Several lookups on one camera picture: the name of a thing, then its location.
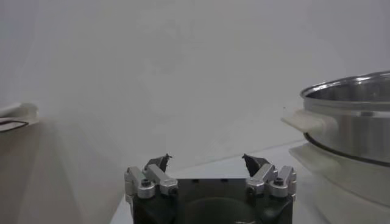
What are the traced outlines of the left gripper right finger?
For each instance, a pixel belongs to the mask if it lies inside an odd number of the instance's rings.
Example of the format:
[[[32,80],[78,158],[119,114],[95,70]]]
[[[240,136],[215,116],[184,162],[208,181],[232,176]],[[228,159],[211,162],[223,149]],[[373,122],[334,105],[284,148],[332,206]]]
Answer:
[[[246,179],[246,187],[254,195],[268,192],[276,198],[291,196],[296,198],[296,171],[291,166],[283,166],[278,170],[273,164],[264,158],[258,158],[244,154],[249,178]]]

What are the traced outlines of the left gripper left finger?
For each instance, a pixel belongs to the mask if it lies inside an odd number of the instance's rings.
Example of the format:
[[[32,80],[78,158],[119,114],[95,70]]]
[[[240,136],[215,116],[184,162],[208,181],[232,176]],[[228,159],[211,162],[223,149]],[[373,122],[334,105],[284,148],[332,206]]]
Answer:
[[[150,199],[159,191],[162,195],[175,197],[179,182],[165,173],[171,158],[166,154],[150,159],[142,169],[137,166],[128,167],[124,173],[125,195],[128,198]]]

